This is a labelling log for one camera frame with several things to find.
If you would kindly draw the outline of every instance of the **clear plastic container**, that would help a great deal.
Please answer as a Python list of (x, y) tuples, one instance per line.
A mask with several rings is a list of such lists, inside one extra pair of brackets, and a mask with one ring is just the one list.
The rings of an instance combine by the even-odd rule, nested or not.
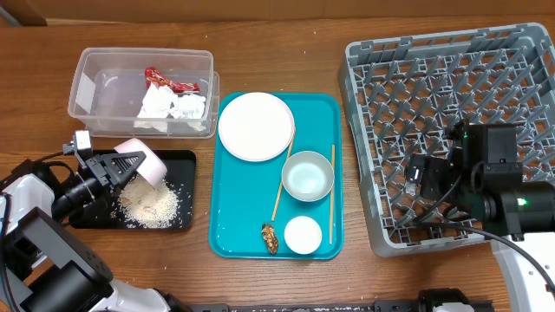
[[(68, 113), (94, 136), (210, 138), (216, 132), (219, 107), (219, 76), (213, 64), (212, 53), (200, 50), (85, 49), (71, 86)], [(200, 95), (206, 97), (201, 118), (136, 117), (147, 92), (145, 69), (151, 66), (168, 79), (199, 84)]]

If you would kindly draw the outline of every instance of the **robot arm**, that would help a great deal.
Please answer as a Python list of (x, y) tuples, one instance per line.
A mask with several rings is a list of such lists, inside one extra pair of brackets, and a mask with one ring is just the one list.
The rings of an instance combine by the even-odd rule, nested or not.
[[(514, 243), (543, 265), (547, 274), (555, 280), (555, 250), (551, 247), (553, 242), (555, 232), (545, 232), (526, 233), (524, 240)], [(528, 260), (497, 241), (492, 241), (492, 250), (505, 278), (513, 311), (555, 311), (553, 293)]]
[[(551, 247), (555, 241), (555, 187), (548, 182), (523, 182), (515, 126), (460, 122), (446, 133), (454, 142), (449, 155), (445, 159), (412, 155), (405, 171), (406, 189), (415, 195), (420, 185), (423, 198), (445, 201), (478, 219), (485, 232), (515, 243), (539, 263), (542, 274), (555, 279)], [(431, 212), (433, 209), (428, 209), (417, 216), (413, 225), (424, 225), (421, 222), (432, 217)], [(436, 225), (449, 227), (449, 222), (459, 221), (448, 213), (444, 218), (444, 224)], [(492, 248), (513, 310), (555, 311), (555, 289), (546, 285), (545, 276), (509, 246), (492, 241)]]
[[(15, 302), (9, 300), (5, 283), (0, 299), (14, 310), (33, 312), (189, 311), (171, 295), (114, 280), (100, 257), (59, 224), (68, 215), (86, 217), (118, 196), (146, 153), (93, 155), (84, 131), (63, 147), (63, 154), (74, 154), (79, 170), (62, 183), (49, 163), (28, 159), (0, 181), (5, 194), (0, 197), (0, 215), (8, 213), (2, 222), (7, 228), (0, 270), (6, 270)], [(27, 286), (25, 278), (46, 258), (53, 265)]]

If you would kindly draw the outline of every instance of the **black tray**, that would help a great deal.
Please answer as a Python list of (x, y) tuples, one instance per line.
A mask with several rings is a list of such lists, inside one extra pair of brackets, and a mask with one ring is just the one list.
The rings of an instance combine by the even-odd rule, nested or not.
[[(197, 158), (191, 151), (153, 151), (167, 167), (165, 177), (166, 185), (172, 191), (177, 193), (178, 199), (181, 200), (177, 210), (177, 216), (170, 221), (170, 226), (164, 229), (181, 229), (189, 227), (193, 220), (193, 191), (195, 180), (195, 168)], [(114, 153), (110, 150), (97, 150), (95, 153)], [(93, 218), (86, 221), (79, 220), (78, 217), (70, 219), (69, 222), (76, 229), (140, 229), (153, 230), (145, 228), (135, 221), (125, 218), (125, 215), (118, 211), (118, 199), (108, 203), (108, 206), (99, 210)]]

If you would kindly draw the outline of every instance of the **teal tray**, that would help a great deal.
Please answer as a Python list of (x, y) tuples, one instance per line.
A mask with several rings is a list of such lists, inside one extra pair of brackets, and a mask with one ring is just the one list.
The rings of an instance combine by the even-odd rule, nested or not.
[[(220, 104), (219, 113), (242, 94), (244, 93), (227, 96)], [(330, 195), (317, 202), (304, 203), (294, 199), (283, 189), (276, 220), (271, 221), (287, 149), (274, 159), (252, 163), (231, 155), (217, 137), (210, 210), (210, 245), (218, 255), (230, 258), (331, 259), (341, 251), (344, 240), (339, 104), (326, 94), (274, 95), (289, 106), (295, 118), (297, 132), (291, 154), (314, 151), (330, 160), (331, 145), (336, 145), (333, 243), (330, 244)], [(298, 255), (285, 243), (285, 226), (297, 216), (313, 218), (322, 228), (322, 244), (310, 255)], [(275, 256), (268, 252), (262, 238), (264, 223), (272, 224), (276, 230), (279, 249)]]

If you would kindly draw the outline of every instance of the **white plate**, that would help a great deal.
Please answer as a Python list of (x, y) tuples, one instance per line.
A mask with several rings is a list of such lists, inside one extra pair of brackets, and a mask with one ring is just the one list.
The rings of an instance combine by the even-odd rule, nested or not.
[(313, 218), (300, 216), (293, 218), (285, 226), (285, 243), (293, 252), (308, 255), (322, 243), (322, 229)]
[(253, 92), (231, 101), (219, 117), (218, 135), (225, 149), (246, 161), (265, 161), (289, 146), (293, 114), (278, 97)]

